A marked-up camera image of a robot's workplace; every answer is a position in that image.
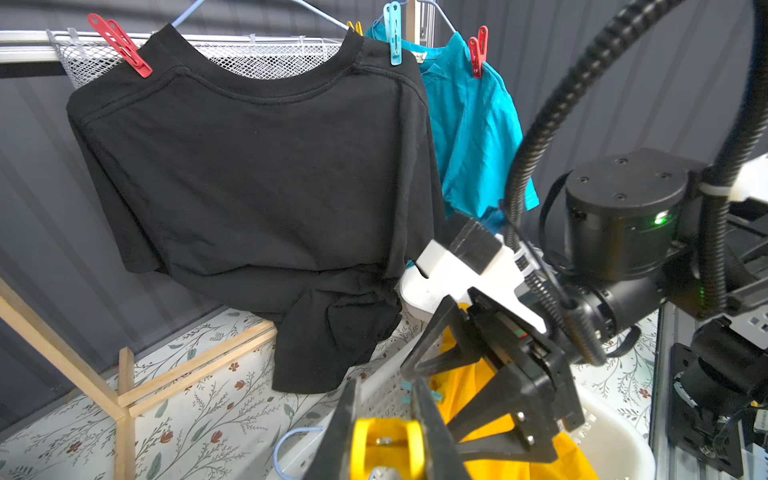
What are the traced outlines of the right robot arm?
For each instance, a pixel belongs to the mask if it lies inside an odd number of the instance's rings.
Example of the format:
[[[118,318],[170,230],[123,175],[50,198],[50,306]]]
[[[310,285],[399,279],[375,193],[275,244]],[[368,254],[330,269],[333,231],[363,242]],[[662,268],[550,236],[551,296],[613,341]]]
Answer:
[[[715,160],[641,148],[563,174],[541,208],[566,206],[565,256],[530,247],[524,193],[557,131],[586,91],[674,8],[628,3],[588,44],[519,147],[505,185],[504,235],[457,214],[417,264],[459,282],[470,305],[443,298],[405,359],[427,416],[433,466],[475,460],[551,463],[560,426],[584,423],[571,366],[604,364],[604,343],[638,335],[638,321],[672,303],[701,321],[671,349],[670,443],[742,476],[746,428],[767,403],[767,278],[727,245],[731,191],[767,127],[767,5],[752,5],[753,43],[741,105]]]

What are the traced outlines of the blue wire hanger yellow shirt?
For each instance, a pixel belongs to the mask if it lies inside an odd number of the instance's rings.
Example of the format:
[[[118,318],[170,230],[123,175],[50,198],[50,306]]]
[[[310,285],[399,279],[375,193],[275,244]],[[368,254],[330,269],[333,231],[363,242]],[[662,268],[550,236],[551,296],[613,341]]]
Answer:
[[[319,426],[287,432],[273,451],[273,470],[268,479],[302,479],[315,457],[324,431],[325,428]]]

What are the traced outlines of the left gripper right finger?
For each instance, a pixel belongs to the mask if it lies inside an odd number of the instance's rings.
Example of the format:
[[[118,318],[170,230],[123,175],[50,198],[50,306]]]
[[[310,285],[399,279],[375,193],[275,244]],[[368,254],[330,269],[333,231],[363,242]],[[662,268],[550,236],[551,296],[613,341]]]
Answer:
[[[425,449],[425,478],[430,480],[470,480],[433,395],[423,379],[412,381],[412,419],[422,429]]]

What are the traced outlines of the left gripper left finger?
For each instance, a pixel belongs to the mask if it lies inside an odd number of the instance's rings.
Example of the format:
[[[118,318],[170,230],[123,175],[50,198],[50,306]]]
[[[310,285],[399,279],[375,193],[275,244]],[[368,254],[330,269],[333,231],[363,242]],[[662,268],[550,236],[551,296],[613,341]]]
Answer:
[[[305,472],[308,480],[349,480],[351,478],[351,449],[355,424],[358,419],[357,396],[360,387],[349,381],[323,434],[314,459]]]

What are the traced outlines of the yellow t-shirt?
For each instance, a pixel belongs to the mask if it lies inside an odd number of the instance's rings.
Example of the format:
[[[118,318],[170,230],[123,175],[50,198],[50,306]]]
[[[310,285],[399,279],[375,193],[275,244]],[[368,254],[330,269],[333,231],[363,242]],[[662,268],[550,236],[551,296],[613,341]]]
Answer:
[[[474,479],[594,479],[569,437],[585,422],[567,355],[515,316],[476,303],[444,332],[460,364],[433,377],[438,409]]]

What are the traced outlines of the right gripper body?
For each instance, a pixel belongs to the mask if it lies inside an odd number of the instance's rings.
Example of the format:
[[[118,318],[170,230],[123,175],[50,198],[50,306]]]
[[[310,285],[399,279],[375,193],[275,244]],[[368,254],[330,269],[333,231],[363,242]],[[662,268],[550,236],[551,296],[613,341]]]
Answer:
[[[493,378],[461,410],[461,430],[473,432],[510,416],[518,432],[544,432],[585,422],[564,350],[512,311],[472,288],[482,337],[481,360]]]

